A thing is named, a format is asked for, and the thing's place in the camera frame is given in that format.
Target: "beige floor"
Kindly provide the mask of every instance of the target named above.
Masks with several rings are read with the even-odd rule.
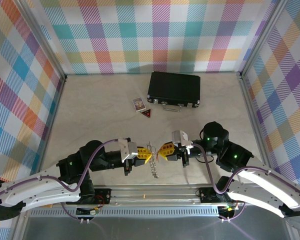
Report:
[[[138,146],[150,141],[157,149],[172,140],[171,132],[183,130],[190,140],[199,139],[204,125],[216,121],[229,131],[231,141],[242,145],[260,158],[235,73],[200,73],[201,104],[181,112],[164,111],[160,105],[146,103],[151,118],[136,113],[132,99],[147,99],[150,74],[69,76],[52,128],[43,168],[75,153],[88,141],[131,137]],[[118,150],[114,143],[106,147]],[[209,183],[204,164],[190,159],[183,168],[181,160],[157,165],[159,179],[150,166],[134,167],[129,176],[123,169],[91,173],[95,185],[119,184],[197,184]],[[210,164],[217,181],[226,175],[215,163]]]

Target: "small card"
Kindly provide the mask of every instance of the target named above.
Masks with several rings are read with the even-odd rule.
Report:
[[[134,109],[137,112],[140,112],[140,111],[146,109],[146,106],[145,106],[144,102],[142,101],[141,97],[133,99],[132,102],[133,102],[133,105],[134,105]]]

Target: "plaid backdrop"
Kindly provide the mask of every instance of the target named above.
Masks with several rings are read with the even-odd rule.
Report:
[[[275,170],[300,183],[300,0],[290,0],[247,74]]]
[[[28,0],[69,74],[237,71],[274,2]]]
[[[61,86],[12,0],[0,0],[0,179],[32,174],[43,150]],[[6,239],[11,220],[0,222]]]

